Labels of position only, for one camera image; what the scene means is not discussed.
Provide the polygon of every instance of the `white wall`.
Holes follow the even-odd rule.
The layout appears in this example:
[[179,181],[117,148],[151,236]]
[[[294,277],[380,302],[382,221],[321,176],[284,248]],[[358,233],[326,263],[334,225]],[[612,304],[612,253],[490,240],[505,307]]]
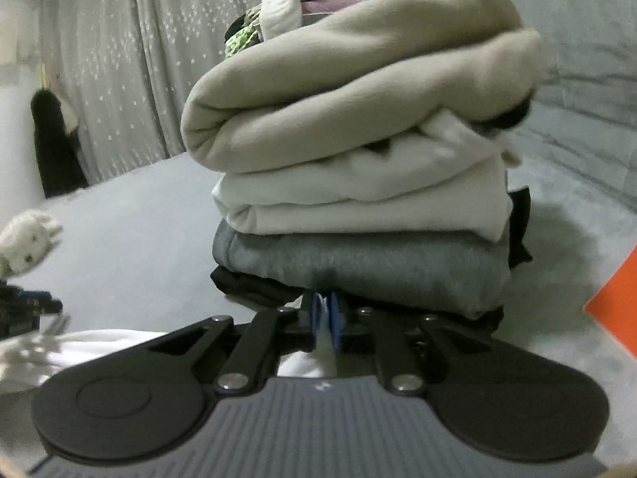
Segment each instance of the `white wall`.
[[[7,18],[18,21],[19,56],[33,59],[36,50],[34,11],[16,0],[0,0],[0,21]],[[37,207],[44,199],[35,159],[30,109],[31,97],[38,86],[34,67],[0,67],[0,229],[15,214]]]

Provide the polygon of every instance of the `screw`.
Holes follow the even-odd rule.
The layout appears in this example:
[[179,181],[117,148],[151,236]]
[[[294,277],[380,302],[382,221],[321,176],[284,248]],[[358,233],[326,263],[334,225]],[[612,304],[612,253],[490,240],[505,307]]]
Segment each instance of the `screw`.
[[217,384],[224,390],[236,391],[244,388],[250,380],[242,373],[224,373],[217,379]]
[[415,392],[424,384],[422,379],[412,373],[401,373],[392,378],[392,388],[398,392]]

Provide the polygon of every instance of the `black dress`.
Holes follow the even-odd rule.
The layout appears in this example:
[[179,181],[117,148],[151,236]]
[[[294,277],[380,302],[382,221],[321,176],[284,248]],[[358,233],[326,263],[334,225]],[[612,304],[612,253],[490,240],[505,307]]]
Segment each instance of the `black dress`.
[[37,168],[47,198],[69,194],[88,186],[86,177],[66,136],[60,101],[48,90],[31,99],[35,124]]

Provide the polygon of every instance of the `star pattern curtain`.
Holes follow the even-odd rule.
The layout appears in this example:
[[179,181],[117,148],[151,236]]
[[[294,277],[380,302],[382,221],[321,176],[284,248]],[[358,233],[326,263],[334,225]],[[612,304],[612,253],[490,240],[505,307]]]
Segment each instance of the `star pattern curtain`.
[[41,0],[50,88],[80,116],[89,183],[184,152],[193,84],[224,58],[227,27],[259,0]]

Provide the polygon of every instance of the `gray fleece fabric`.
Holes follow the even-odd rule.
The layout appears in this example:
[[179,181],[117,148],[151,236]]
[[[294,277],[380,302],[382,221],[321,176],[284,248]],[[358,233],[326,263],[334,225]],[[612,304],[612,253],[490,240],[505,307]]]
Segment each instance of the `gray fleece fabric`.
[[500,305],[508,250],[469,232],[253,235],[225,221],[213,243],[230,271],[469,319]]

